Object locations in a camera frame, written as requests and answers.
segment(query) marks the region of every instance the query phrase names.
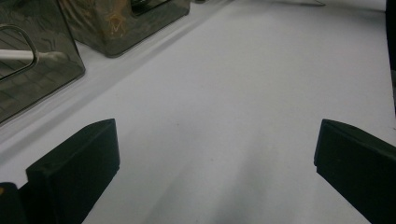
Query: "clear plastic container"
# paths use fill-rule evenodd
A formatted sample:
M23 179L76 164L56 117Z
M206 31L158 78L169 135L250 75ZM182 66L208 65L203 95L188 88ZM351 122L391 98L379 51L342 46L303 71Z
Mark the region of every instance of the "clear plastic container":
M118 57L189 14L190 0L59 0L73 37Z
M0 0L0 122L84 72L56 0Z

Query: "white surface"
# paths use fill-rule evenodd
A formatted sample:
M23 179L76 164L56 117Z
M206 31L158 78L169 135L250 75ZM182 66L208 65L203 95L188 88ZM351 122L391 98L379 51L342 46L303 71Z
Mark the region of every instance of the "white surface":
M115 118L120 170L84 221L368 223L313 164L322 119L396 145L385 1L210 0L4 125L0 181Z

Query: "gray translucent container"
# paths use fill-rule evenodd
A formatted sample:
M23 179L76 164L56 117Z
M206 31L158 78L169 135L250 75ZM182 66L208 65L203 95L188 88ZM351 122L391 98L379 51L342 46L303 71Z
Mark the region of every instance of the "gray translucent container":
M0 0L1 28L3 56L4 52L9 56L10 49L17 54L30 50L34 59L23 67L19 59L0 58L0 122L84 74L84 64L56 0Z
M73 37L107 57L189 14L190 0L59 0Z

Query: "white table surface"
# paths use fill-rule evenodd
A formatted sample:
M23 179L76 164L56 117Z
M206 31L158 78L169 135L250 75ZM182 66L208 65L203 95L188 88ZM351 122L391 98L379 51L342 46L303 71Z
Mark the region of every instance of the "white table surface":
M0 128L0 181L115 118L120 170L84 224L368 223L316 173L322 119L396 145L385 0L210 0Z

